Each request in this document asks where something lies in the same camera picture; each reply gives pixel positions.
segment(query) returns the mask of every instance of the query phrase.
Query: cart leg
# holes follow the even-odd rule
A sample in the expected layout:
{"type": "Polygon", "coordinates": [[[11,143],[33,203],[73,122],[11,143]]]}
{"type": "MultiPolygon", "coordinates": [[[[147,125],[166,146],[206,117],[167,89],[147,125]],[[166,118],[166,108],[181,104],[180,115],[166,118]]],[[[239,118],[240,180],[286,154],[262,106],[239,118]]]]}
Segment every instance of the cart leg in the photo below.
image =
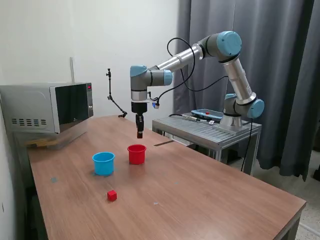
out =
{"type": "Polygon", "coordinates": [[[246,154],[243,172],[249,175],[254,174],[254,168],[257,159],[258,145],[260,139],[260,132],[256,135],[251,136],[251,140],[248,147],[248,152],[246,154]]]}

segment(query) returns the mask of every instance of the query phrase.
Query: wooden board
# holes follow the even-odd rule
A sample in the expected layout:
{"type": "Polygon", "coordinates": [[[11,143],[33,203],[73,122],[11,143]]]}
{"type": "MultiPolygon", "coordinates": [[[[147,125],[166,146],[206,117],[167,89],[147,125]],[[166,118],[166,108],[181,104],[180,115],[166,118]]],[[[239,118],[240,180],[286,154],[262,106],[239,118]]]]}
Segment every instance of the wooden board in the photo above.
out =
{"type": "Polygon", "coordinates": [[[306,202],[159,134],[136,138],[134,123],[89,120],[62,150],[29,149],[49,240],[271,240],[306,202]],[[143,165],[127,147],[147,146],[143,165]],[[92,155],[115,154],[115,172],[96,176],[92,155]],[[106,201],[115,190],[118,199],[106,201]]]}

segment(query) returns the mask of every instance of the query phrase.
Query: wire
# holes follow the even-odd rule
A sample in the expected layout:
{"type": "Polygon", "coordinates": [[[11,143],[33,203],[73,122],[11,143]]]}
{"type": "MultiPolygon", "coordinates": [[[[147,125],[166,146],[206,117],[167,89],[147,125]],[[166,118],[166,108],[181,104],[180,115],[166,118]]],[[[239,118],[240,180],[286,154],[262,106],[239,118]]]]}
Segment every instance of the wire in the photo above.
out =
{"type": "Polygon", "coordinates": [[[193,66],[192,66],[192,70],[191,70],[190,75],[189,75],[186,79],[185,79],[185,76],[184,76],[184,73],[183,73],[182,69],[180,69],[181,76],[182,76],[182,82],[181,82],[180,84],[178,84],[177,86],[172,87],[172,88],[164,91],[163,93],[160,94],[159,97],[151,98],[151,92],[149,93],[150,100],[151,100],[151,101],[156,101],[156,104],[157,104],[157,105],[159,105],[160,98],[161,98],[164,94],[166,94],[167,92],[172,91],[172,90],[180,87],[182,84],[184,84],[185,87],[186,87],[187,89],[189,89],[190,91],[192,91],[192,92],[200,92],[200,91],[203,91],[203,90],[206,90],[206,89],[210,88],[211,86],[213,86],[214,84],[216,84],[217,82],[219,82],[221,79],[223,79],[223,78],[228,78],[228,76],[220,77],[218,80],[214,81],[213,83],[211,83],[210,85],[208,85],[208,86],[206,86],[206,87],[204,87],[204,88],[202,88],[202,89],[191,89],[191,88],[189,88],[186,82],[190,79],[190,77],[191,77],[192,74],[194,73],[195,66],[196,66],[196,55],[195,55],[195,52],[194,52],[194,50],[192,49],[191,45],[190,45],[186,40],[184,40],[183,38],[180,38],[180,37],[174,37],[174,38],[171,38],[171,39],[168,41],[167,45],[166,45],[166,50],[167,50],[167,52],[170,54],[170,56],[173,56],[173,55],[171,54],[171,52],[170,52],[170,50],[169,50],[169,44],[170,44],[173,40],[183,41],[183,42],[191,49],[192,55],[193,55],[193,66]]]}
{"type": "MultiPolygon", "coordinates": [[[[191,51],[192,51],[192,53],[193,53],[193,65],[195,65],[196,57],[195,57],[195,54],[194,54],[194,51],[193,51],[192,47],[191,47],[191,46],[189,45],[189,43],[188,43],[187,41],[185,41],[184,39],[179,38],[179,40],[183,40],[183,41],[188,45],[188,47],[191,49],[191,51]]],[[[167,50],[167,52],[170,54],[170,56],[172,57],[173,55],[172,55],[172,53],[171,53],[170,50],[169,50],[169,43],[170,43],[170,42],[168,42],[168,44],[166,45],[166,50],[167,50]]],[[[185,80],[185,76],[184,76],[184,73],[183,73],[182,69],[180,69],[180,72],[181,72],[182,80],[183,80],[183,83],[184,83],[185,87],[186,87],[187,89],[189,89],[190,91],[192,91],[192,92],[200,92],[200,91],[206,90],[206,89],[210,88],[212,85],[214,85],[214,84],[216,84],[217,82],[219,82],[221,79],[228,77],[228,76],[223,76],[223,77],[219,78],[217,81],[215,81],[214,83],[210,84],[209,86],[206,86],[206,87],[204,87],[204,88],[202,88],[202,89],[195,90],[195,89],[191,89],[190,87],[188,87],[188,85],[187,85],[187,83],[186,83],[187,80],[189,79],[189,77],[191,77],[191,75],[192,75],[193,72],[191,72],[191,74],[190,74],[190,76],[188,77],[187,80],[185,80]]]]}
{"type": "Polygon", "coordinates": [[[174,114],[170,114],[170,115],[169,115],[169,117],[172,117],[172,116],[180,116],[180,117],[182,117],[182,115],[181,115],[181,114],[175,114],[175,113],[174,113],[174,114]]]}
{"type": "Polygon", "coordinates": [[[191,45],[190,45],[186,40],[184,40],[183,38],[180,38],[180,37],[171,38],[171,39],[168,41],[168,43],[166,44],[166,49],[167,49],[168,53],[172,56],[172,54],[171,54],[170,51],[169,51],[169,44],[170,44],[173,40],[181,40],[181,41],[183,41],[185,44],[188,45],[188,47],[191,49],[192,55],[193,55],[193,66],[192,66],[192,70],[191,70],[190,75],[189,75],[185,80],[183,80],[183,82],[181,82],[181,83],[178,84],[177,86],[174,86],[174,87],[172,87],[172,88],[164,91],[163,93],[160,94],[159,97],[156,97],[156,103],[157,103],[157,104],[159,104],[159,100],[160,100],[160,98],[161,98],[164,94],[166,94],[167,92],[170,92],[170,91],[172,91],[172,90],[180,87],[182,84],[185,84],[186,81],[188,81],[189,78],[192,76],[192,74],[194,73],[194,70],[195,70],[195,66],[196,66],[196,55],[195,55],[195,52],[194,52],[194,50],[192,49],[191,45]]]}
{"type": "Polygon", "coordinates": [[[245,165],[245,161],[247,158],[247,153],[248,153],[248,149],[249,149],[249,144],[250,144],[250,140],[251,140],[251,133],[252,133],[252,123],[253,123],[253,118],[251,118],[251,127],[250,127],[250,135],[249,135],[249,140],[248,140],[248,144],[246,146],[246,150],[245,150],[245,154],[244,154],[244,158],[243,158],[243,162],[242,162],[242,166],[241,166],[241,172],[244,169],[244,165],[245,165]]]}

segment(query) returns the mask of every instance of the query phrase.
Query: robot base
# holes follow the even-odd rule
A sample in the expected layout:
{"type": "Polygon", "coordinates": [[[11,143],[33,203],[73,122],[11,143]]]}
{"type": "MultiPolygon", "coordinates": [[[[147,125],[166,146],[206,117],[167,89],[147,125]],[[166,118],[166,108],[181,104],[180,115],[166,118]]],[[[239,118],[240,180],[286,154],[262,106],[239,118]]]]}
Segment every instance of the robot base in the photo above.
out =
{"type": "Polygon", "coordinates": [[[223,115],[219,124],[213,126],[213,129],[223,131],[232,135],[239,135],[250,129],[250,125],[243,125],[241,116],[223,115]]]}

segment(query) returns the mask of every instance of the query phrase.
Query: curtain fold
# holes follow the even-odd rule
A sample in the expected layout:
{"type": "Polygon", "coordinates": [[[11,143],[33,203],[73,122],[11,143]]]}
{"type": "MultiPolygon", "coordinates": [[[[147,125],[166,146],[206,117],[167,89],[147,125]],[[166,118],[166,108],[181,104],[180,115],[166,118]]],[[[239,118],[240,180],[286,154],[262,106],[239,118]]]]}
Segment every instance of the curtain fold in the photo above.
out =
{"type": "MultiPolygon", "coordinates": [[[[191,44],[222,31],[242,39],[240,61],[251,89],[264,100],[258,160],[263,169],[280,167],[284,176],[306,179],[320,108],[320,2],[313,0],[190,0],[180,1],[179,37],[191,44]]],[[[178,43],[178,51],[187,47],[178,43]]],[[[187,76],[191,66],[184,69],[187,76]]],[[[196,63],[188,81],[203,88],[226,73],[215,58],[196,63]]],[[[175,85],[181,83],[175,74],[175,85]]],[[[184,86],[174,92],[174,110],[222,111],[227,80],[201,92],[184,86]]]]}

